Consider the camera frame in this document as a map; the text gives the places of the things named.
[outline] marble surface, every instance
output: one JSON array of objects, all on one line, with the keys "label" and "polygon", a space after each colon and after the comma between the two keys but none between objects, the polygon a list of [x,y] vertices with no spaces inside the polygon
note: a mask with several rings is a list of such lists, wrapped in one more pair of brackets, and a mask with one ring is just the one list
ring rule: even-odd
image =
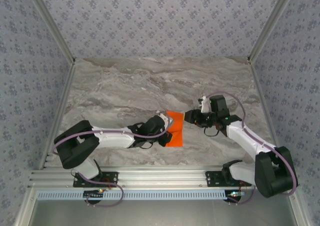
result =
[{"label": "marble surface", "polygon": [[[249,65],[239,58],[122,58],[77,59],[60,132],[81,120],[102,128],[145,122],[157,110],[186,112],[197,99],[216,90],[235,94],[247,111],[247,125],[271,141]],[[241,108],[226,96],[231,113]],[[222,133],[207,137],[203,129],[185,123],[181,148],[101,148],[90,157],[108,165],[222,165],[250,156]],[[214,134],[208,129],[207,134]],[[61,165],[54,157],[50,165]]]}]

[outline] orange fabric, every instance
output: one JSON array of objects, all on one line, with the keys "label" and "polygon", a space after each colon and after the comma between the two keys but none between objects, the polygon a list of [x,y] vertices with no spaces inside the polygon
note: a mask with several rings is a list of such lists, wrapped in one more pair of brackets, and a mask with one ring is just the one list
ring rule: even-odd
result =
[{"label": "orange fabric", "polygon": [[166,147],[183,147],[183,128],[185,114],[181,112],[167,111],[170,118],[173,119],[173,125],[168,129],[168,132],[172,134],[171,141],[166,144]]}]

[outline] wall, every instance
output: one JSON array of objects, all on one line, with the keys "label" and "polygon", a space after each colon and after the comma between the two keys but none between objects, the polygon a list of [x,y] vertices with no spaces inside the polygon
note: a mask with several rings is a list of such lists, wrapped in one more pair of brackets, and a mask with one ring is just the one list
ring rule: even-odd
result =
[{"label": "wall", "polygon": [[320,225],[320,0],[290,0],[255,62],[280,144]]},{"label": "wall", "polygon": [[0,225],[39,166],[69,64],[31,0],[0,0]]},{"label": "wall", "polygon": [[44,0],[75,58],[247,56],[276,0]]}]

